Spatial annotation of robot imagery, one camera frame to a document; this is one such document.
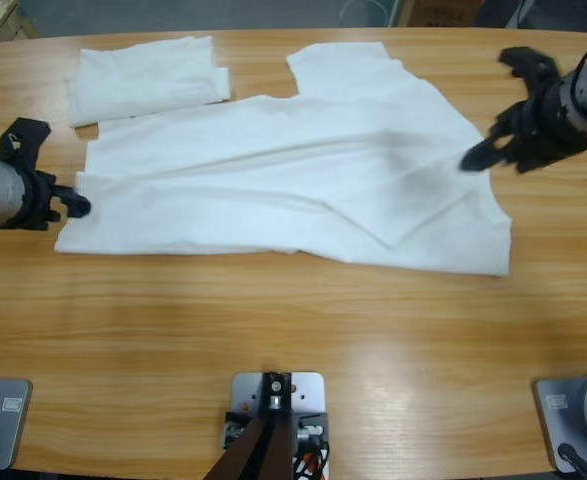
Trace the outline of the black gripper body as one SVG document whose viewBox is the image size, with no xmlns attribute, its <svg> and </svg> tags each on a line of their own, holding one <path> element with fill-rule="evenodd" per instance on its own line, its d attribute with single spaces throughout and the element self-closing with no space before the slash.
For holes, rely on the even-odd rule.
<svg viewBox="0 0 587 480">
<path fill-rule="evenodd" d="M 567 88 L 568 80 L 558 79 L 498 116 L 495 132 L 499 138 L 510 137 L 497 148 L 499 163 L 514 165 L 523 174 L 587 150 L 587 134 L 569 118 Z"/>
<path fill-rule="evenodd" d="M 51 208 L 57 178 L 43 171 L 22 168 L 17 169 L 17 174 L 24 185 L 24 193 L 19 196 L 21 204 L 15 214 L 0 223 L 0 230 L 47 231 L 50 222 L 61 219 L 61 214 Z"/>
</svg>

